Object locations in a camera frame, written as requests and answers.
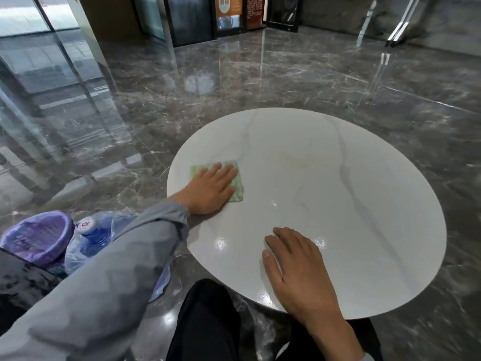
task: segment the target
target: black pants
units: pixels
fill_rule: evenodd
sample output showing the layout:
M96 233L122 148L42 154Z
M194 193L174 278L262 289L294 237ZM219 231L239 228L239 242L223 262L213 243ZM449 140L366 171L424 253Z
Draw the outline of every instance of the black pants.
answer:
M365 352L382 361L380 343L369 319L349 321ZM180 308L165 361L237 361L241 319L225 288L210 279L197 281ZM295 322L291 341L279 361L309 355L324 360L306 329Z

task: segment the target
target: gray jacket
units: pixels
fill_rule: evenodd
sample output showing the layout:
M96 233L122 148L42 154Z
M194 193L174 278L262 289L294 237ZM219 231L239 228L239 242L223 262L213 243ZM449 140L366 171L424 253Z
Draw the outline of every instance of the gray jacket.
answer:
M0 361L117 361L129 349L188 209L163 200L0 337ZM363 361L371 361L366 355Z

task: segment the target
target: white bottle cap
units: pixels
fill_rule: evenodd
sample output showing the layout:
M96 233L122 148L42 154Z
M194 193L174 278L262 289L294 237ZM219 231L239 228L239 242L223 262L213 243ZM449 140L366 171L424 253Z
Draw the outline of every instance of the white bottle cap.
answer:
M90 234L97 229L97 221L93 217L85 217L77 224L77 232L82 235Z

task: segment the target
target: person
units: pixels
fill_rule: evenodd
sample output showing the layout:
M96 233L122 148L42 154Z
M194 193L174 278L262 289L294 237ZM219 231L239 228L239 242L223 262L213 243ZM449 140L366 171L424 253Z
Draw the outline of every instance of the person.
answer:
M187 238L187 217L220 210L236 175L217 163L138 216L0 337L0 361L123 359L165 264ZM318 248L290 228L273 232L262 260L276 297L296 319L279 359L382 359L369 321L358 327L342 317ZM237 360L239 328L226 289L201 280L180 309L166 361Z

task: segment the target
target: purple trash basket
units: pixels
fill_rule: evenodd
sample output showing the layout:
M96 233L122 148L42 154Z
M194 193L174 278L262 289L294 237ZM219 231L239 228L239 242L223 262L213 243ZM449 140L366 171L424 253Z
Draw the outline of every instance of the purple trash basket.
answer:
M46 267L63 255L73 234L72 218L54 210L24 219L4 231L0 247Z

